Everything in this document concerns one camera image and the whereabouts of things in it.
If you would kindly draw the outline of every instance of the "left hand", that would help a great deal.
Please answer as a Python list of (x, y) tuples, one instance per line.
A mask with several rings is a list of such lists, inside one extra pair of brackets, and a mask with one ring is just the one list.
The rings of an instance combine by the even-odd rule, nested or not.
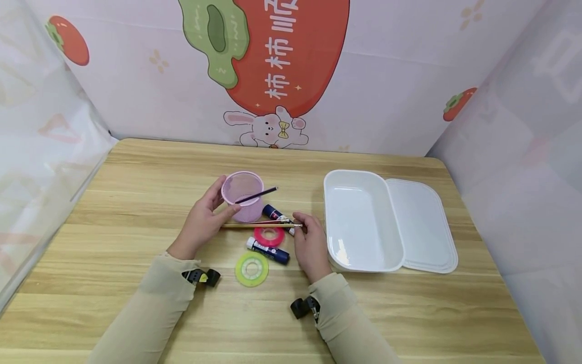
[(214, 210), (224, 202), (221, 188), (225, 180), (226, 176), (220, 176), (204, 196), (196, 201), (186, 217), (180, 234), (168, 248), (168, 254), (180, 260), (194, 259), (196, 251), (209, 242), (221, 226), (240, 211), (240, 206), (234, 204), (218, 214), (214, 213)]

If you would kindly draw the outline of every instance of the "glue stick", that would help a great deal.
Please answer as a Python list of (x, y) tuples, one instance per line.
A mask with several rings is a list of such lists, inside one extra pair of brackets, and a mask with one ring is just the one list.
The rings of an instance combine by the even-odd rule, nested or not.
[(267, 258), (271, 258), (272, 260), (276, 261), (277, 263), (287, 265), (287, 263), (289, 262), (289, 253), (288, 252), (281, 250), (281, 249), (269, 248), (267, 246), (261, 245), (258, 241), (255, 240), (254, 236), (251, 236), (247, 240), (247, 248), (254, 251), (254, 252), (261, 253), (262, 255), (266, 256)]
[[(293, 222), (290, 218), (283, 215), (281, 211), (277, 210), (276, 208), (272, 207), (269, 204), (266, 204), (265, 207), (262, 208), (262, 214), (273, 219), (273, 220), (280, 220), (280, 221), (289, 221)], [(291, 236), (295, 236), (295, 228), (283, 228), (291, 234)]]

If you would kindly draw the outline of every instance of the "tape roll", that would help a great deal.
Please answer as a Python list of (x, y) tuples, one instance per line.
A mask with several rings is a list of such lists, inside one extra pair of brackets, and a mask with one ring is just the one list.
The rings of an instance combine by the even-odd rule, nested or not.
[(255, 252), (248, 252), (236, 262), (235, 277), (245, 287), (256, 287), (263, 283), (269, 274), (267, 258)]
[(274, 248), (285, 240), (283, 228), (255, 228), (254, 238), (259, 244)]

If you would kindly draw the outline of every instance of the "hand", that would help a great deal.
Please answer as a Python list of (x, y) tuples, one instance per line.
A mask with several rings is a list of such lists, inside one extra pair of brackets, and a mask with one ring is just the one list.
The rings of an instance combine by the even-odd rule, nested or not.
[(220, 176), (204, 196), (196, 201), (186, 217), (182, 231), (168, 248), (168, 254), (180, 260), (194, 259), (196, 251), (209, 242), (221, 226), (240, 211), (240, 206), (234, 204), (219, 214), (214, 213), (214, 210), (224, 202), (221, 188), (225, 180), (226, 176)]
[(295, 229), (295, 256), (313, 284), (332, 272), (327, 258), (327, 238), (317, 217), (304, 213), (293, 213), (293, 217), (307, 228), (307, 233)]

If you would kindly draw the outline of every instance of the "sleeve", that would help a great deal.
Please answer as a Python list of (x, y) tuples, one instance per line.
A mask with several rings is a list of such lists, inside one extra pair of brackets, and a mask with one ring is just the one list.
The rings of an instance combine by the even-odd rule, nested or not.
[(178, 260), (167, 253), (155, 257), (136, 293), (103, 334), (87, 363), (157, 363), (194, 297), (196, 286), (186, 281), (182, 272), (199, 264), (198, 260)]
[(346, 279), (331, 273), (309, 286), (320, 304), (317, 329), (337, 364), (396, 364), (400, 359), (357, 304)]

